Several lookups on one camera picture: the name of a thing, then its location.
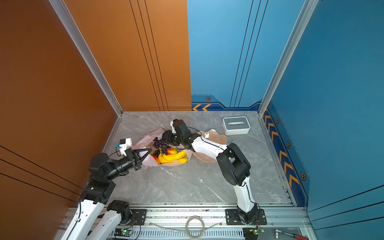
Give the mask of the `pink plastic bag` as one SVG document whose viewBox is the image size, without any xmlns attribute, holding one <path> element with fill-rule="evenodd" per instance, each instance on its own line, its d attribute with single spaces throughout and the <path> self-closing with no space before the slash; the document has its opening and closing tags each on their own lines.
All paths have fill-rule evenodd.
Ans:
<svg viewBox="0 0 384 240">
<path fill-rule="evenodd" d="M 181 163 L 173 163 L 173 164 L 161 164 L 161 165 L 158 165 L 157 162 L 155 161 L 155 159 L 152 157 L 152 155 L 155 155 L 155 156 L 159 156 L 159 152 L 155 152 L 154 151 L 154 147 L 153 147 L 153 140 L 154 138 L 158 137 L 158 138 L 161 138 L 163 133 L 165 131 L 163 129 L 158 129 L 154 132 L 152 132 L 151 134 L 149 135 L 146 135 L 143 139 L 141 139 L 136 145 L 134 145 L 132 147 L 132 149 L 143 149 L 143 148 L 146 148 L 146 147 L 151 147 L 153 149 L 153 152 L 147 156 L 147 158 L 142 162 L 142 168 L 144 170 L 148 169 L 148 168 L 155 168 L 155 167 L 160 167 L 160 166 L 163 166 L 163 167 L 177 167 L 177 166 L 180 166 L 180 165 L 183 165 Z M 170 145 L 171 148 L 175 148 L 178 150 L 178 152 L 180 151 L 186 151 L 187 152 L 187 158 L 190 160 L 191 157 L 192 157 L 192 152 L 189 151 L 189 150 L 182 150 L 181 147 L 172 147 Z"/>
</svg>

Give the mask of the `dark purple grape bunch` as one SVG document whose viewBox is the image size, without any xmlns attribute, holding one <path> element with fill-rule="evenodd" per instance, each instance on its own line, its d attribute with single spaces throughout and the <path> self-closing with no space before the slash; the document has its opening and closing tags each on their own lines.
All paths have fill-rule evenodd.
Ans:
<svg viewBox="0 0 384 240">
<path fill-rule="evenodd" d="M 168 149 L 170 149 L 170 145 L 161 138 L 154 138 L 153 140 L 154 151 L 161 152 L 162 154 L 168 155 Z"/>
</svg>

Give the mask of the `yellow banana bunch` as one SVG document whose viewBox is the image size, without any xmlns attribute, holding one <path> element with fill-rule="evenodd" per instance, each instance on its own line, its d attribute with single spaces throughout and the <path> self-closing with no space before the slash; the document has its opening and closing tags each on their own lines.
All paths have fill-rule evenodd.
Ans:
<svg viewBox="0 0 384 240">
<path fill-rule="evenodd" d="M 160 153 L 158 156 L 158 159 L 160 160 L 161 164 L 173 164 L 173 163 L 187 163 L 187 152 L 186 151 L 180 151 L 175 155 L 165 155 Z"/>
</svg>

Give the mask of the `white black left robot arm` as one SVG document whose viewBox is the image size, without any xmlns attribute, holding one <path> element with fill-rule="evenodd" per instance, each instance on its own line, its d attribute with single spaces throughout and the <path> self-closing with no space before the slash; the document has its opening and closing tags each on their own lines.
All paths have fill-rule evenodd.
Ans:
<svg viewBox="0 0 384 240">
<path fill-rule="evenodd" d="M 67 226 L 63 240 L 106 240 L 117 234 L 126 237 L 135 226 L 142 227 L 146 211 L 131 210 L 125 201 L 108 202 L 116 184 L 114 179 L 137 171 L 152 148 L 127 149 L 119 160 L 106 153 L 94 156 L 89 166 L 90 177 L 84 188 L 78 208 Z"/>
</svg>

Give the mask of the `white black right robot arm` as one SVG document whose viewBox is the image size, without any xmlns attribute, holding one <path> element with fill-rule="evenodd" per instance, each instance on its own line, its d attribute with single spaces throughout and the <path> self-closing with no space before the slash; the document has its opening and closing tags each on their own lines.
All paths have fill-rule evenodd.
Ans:
<svg viewBox="0 0 384 240">
<path fill-rule="evenodd" d="M 234 186 L 237 197 L 237 211 L 240 221 L 245 225 L 266 225 L 266 215 L 253 198 L 250 187 L 251 164 L 234 143 L 222 145 L 193 133 L 183 120 L 171 122 L 172 129 L 166 131 L 162 140 L 167 144 L 215 158 L 225 180 Z"/>
</svg>

